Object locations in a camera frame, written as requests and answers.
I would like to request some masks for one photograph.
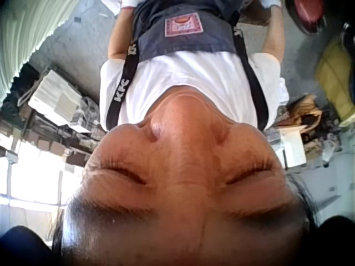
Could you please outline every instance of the white curtain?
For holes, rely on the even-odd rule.
[[[0,106],[13,78],[47,36],[62,25],[78,0],[8,0],[0,10]]]

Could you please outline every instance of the apron strap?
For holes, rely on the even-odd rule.
[[[243,33],[237,27],[233,26],[233,40],[238,56],[240,57],[242,66],[247,76],[251,97],[254,103],[257,116],[257,128],[263,131],[268,122],[268,107],[261,85],[255,75],[251,65],[249,64],[248,55],[246,53]],[[126,61],[123,66],[120,83],[113,96],[106,117],[107,130],[117,126],[120,109],[126,97],[129,86],[134,78],[139,63],[139,46],[136,40],[128,49]]]
[[[122,103],[126,98],[129,86],[132,83],[134,75],[137,71],[139,63],[139,46],[138,40],[130,45],[127,52],[126,61],[123,65],[123,71],[120,83],[116,89],[113,99],[111,101],[109,110],[106,117],[106,128],[107,130],[113,129],[117,126],[118,116],[120,114]]]
[[[243,32],[237,29],[237,26],[233,27],[233,42],[235,49],[237,50],[237,54],[242,62],[246,77],[249,81],[250,93],[256,111],[257,128],[260,131],[263,131],[268,123],[268,107],[260,82],[249,64]]]

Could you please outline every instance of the hand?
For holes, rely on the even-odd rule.
[[[259,0],[264,8],[270,8],[271,6],[281,7],[281,0]]]
[[[121,9],[136,8],[137,6],[138,6],[138,0],[122,0]]]

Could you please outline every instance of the forehead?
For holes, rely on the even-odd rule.
[[[146,221],[108,219],[110,223],[100,225],[76,219],[69,210],[64,250],[88,261],[122,265],[275,265],[292,257],[302,232],[297,219],[275,228],[255,228],[216,213],[194,230],[188,230],[188,222],[165,224],[158,216]]]

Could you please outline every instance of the window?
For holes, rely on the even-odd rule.
[[[0,194],[7,193],[7,169],[8,160],[6,157],[0,158]]]
[[[61,203],[66,204],[71,195],[79,188],[82,181],[83,168],[75,166],[74,173],[63,172]]]
[[[7,160],[0,161],[0,193],[6,194]],[[66,203],[82,180],[83,169],[71,167],[72,172],[64,170],[65,162],[57,155],[41,151],[30,143],[23,142],[18,153],[18,163],[11,170],[11,198],[44,204],[58,205]],[[59,176],[62,175],[62,187],[59,189]]]
[[[6,150],[11,150],[13,137],[7,137],[4,134],[0,133],[0,146],[3,146]]]

